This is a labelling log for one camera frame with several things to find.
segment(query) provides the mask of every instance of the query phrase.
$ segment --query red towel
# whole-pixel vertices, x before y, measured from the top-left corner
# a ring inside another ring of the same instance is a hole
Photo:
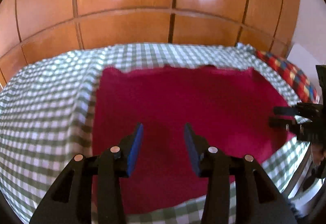
[[[192,172],[183,131],[196,134],[228,155],[268,159],[292,134],[268,126],[274,106],[285,100],[254,69],[156,68],[103,71],[97,91],[93,154],[119,143],[137,122],[144,139],[135,171],[121,180],[126,214],[180,204],[206,193],[207,180]]]

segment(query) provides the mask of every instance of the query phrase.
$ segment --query metal screw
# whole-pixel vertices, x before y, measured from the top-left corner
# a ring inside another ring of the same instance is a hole
[[[252,157],[251,155],[247,154],[247,155],[244,157],[244,159],[245,159],[246,161],[252,162],[252,161],[254,160],[254,157]]]
[[[83,158],[84,158],[83,155],[81,155],[81,154],[77,154],[77,155],[74,157],[74,160],[75,160],[75,161],[81,161]]]
[[[218,149],[217,149],[216,147],[209,147],[209,148],[208,148],[208,151],[209,151],[210,153],[216,153],[216,152],[218,152]]]
[[[110,148],[110,151],[112,153],[118,153],[120,151],[120,147],[118,146],[113,146],[112,148]]]

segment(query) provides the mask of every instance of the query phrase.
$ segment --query plaid pillow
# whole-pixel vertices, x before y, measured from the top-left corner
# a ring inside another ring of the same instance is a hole
[[[256,51],[256,56],[275,70],[292,87],[302,102],[319,103],[316,88],[297,66],[270,52]]]

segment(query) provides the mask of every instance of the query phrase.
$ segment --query black clamp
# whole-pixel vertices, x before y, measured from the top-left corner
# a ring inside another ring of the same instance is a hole
[[[196,135],[190,124],[184,137],[194,172],[209,178],[202,224],[229,222],[230,175],[235,176],[236,224],[297,223],[284,197],[251,155],[225,155]]]
[[[316,65],[319,84],[322,88],[322,94],[326,95],[326,65]],[[324,96],[324,104],[313,103],[297,103],[291,107],[274,107],[275,116],[270,117],[270,127],[284,128],[297,136],[297,140],[311,142],[323,146],[326,150],[326,98]],[[280,116],[295,115],[308,118],[309,121],[298,124],[293,118],[283,119]],[[318,167],[313,177],[326,178],[326,160]]]
[[[125,224],[119,177],[133,172],[143,125],[100,156],[77,154],[63,169],[34,212],[30,224],[90,224],[92,177],[98,175],[98,222]]]

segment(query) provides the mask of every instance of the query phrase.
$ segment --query green and white gingham fabric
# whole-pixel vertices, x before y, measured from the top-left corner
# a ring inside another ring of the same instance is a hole
[[[95,92],[102,70],[116,67],[196,68],[201,65],[255,68],[292,105],[293,89],[247,45],[234,47],[128,44],[76,50],[21,69],[0,94],[0,190],[28,223],[50,185],[77,153],[91,156]],[[307,150],[292,139],[263,163],[282,191]],[[235,222],[235,184],[231,184],[229,223]],[[149,214],[127,216],[132,224],[199,223],[205,197]],[[96,222],[96,213],[92,213]]]

